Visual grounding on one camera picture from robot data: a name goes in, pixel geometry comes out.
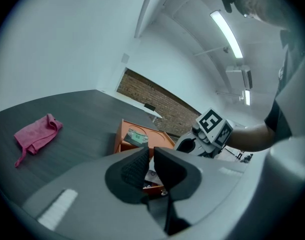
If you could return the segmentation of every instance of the air conditioning unit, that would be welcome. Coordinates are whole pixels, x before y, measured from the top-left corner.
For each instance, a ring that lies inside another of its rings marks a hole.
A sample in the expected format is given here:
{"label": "air conditioning unit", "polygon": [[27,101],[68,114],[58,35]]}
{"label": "air conditioning unit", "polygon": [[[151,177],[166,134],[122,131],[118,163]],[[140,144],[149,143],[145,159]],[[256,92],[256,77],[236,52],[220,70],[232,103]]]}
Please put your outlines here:
{"label": "air conditioning unit", "polygon": [[253,88],[252,72],[249,66],[228,66],[226,74],[233,89],[250,90]]}

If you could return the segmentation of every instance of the person's arm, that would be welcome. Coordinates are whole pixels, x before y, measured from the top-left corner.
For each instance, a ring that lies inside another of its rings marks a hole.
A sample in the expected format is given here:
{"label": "person's arm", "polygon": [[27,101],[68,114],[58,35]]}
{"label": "person's arm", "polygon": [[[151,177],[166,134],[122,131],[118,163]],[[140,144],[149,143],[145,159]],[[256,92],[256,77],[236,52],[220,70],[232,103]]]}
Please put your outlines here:
{"label": "person's arm", "polygon": [[270,148],[275,132],[265,123],[248,128],[233,129],[226,145],[238,150],[257,152]]}

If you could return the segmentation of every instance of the table surface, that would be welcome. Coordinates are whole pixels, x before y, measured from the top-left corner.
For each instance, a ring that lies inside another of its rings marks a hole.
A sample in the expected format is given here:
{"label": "table surface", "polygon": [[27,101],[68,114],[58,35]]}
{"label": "table surface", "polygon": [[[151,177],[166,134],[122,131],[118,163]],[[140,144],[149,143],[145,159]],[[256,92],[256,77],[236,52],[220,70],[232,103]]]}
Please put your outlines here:
{"label": "table surface", "polygon": [[[15,168],[22,150],[14,134],[47,113],[62,122],[63,128],[36,155],[27,153]],[[157,129],[143,110],[98,90],[44,97],[1,111],[0,189],[21,206],[35,191],[73,166],[112,154],[122,119]]]}
{"label": "table surface", "polygon": [[151,114],[151,115],[153,115],[153,116],[155,116],[157,118],[160,118],[160,119],[163,118],[156,111],[152,111],[151,109],[145,107],[145,104],[140,103],[139,101],[134,100],[134,99],[132,99],[130,97],[127,97],[127,96],[125,96],[125,95],[123,95],[123,94],[121,94],[119,92],[112,91],[112,90],[107,90],[107,89],[100,90],[100,92],[103,92],[103,93],[105,93],[105,94],[107,94],[109,96],[112,96],[112,97],[114,97],[114,98],[116,98],[116,99],[118,99],[120,101],[126,102],[126,103],[128,103],[128,104],[130,104],[130,105],[132,105],[132,106],[134,106],[134,107],[136,107],[138,109],[141,109],[141,110],[147,112],[148,114]]}

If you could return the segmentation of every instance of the ceiling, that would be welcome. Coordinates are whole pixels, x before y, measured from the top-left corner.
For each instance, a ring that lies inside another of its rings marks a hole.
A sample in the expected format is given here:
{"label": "ceiling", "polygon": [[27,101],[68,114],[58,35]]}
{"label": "ceiling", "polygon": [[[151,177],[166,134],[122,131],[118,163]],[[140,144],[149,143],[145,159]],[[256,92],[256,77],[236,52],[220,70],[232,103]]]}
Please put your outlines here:
{"label": "ceiling", "polygon": [[[215,10],[221,10],[239,43],[243,63],[250,67],[253,83],[251,107],[269,110],[285,55],[279,28],[243,17],[234,5],[233,12],[226,13],[221,0],[165,0],[154,22],[171,31],[182,45],[196,55],[196,59],[212,75],[218,91],[235,92],[231,89],[226,67],[236,65],[236,58],[230,48],[228,53],[223,51],[229,43],[210,17]],[[237,102],[231,98],[226,101]]]}

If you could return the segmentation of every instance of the orange box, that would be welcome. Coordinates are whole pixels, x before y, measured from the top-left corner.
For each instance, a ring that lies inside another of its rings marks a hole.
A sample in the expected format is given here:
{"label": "orange box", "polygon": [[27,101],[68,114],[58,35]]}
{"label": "orange box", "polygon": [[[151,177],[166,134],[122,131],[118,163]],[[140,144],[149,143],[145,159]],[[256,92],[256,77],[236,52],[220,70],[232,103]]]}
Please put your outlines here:
{"label": "orange box", "polygon": [[145,134],[148,136],[148,147],[149,147],[149,157],[152,158],[154,156],[154,147],[161,147],[161,148],[169,148],[173,149],[175,143],[173,140],[168,136],[167,133],[163,131],[158,131],[154,129],[150,129],[147,127],[140,126],[138,124],[125,121],[124,119],[121,120],[121,123],[118,127],[116,133],[116,139],[114,142],[114,154],[119,153],[125,150],[136,149],[137,146],[134,146],[126,141],[124,138],[128,133],[128,130],[132,129],[140,134]]}

